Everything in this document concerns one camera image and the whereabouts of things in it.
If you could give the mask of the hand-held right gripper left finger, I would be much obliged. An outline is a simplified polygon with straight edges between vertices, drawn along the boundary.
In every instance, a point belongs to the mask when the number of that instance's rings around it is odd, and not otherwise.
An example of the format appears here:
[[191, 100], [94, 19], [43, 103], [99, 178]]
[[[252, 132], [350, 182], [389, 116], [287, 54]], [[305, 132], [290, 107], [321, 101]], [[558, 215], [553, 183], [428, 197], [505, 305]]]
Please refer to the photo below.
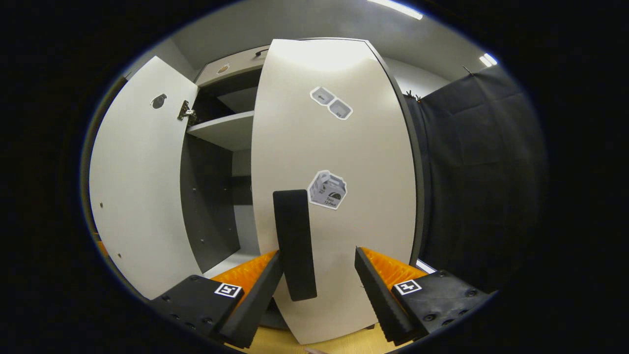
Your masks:
[[149, 306], [198, 337], [249, 348], [282, 274], [272, 251], [210, 279], [190, 275]]

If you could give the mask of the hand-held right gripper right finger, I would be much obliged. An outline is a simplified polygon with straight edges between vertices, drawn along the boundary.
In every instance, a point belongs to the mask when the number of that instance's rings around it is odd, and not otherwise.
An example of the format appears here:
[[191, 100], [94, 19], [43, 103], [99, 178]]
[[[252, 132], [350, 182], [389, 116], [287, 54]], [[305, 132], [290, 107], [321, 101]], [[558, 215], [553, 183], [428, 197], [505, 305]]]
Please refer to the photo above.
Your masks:
[[442, 332], [490, 298], [448, 271], [366, 247], [355, 249], [355, 269], [386, 340], [397, 346]]

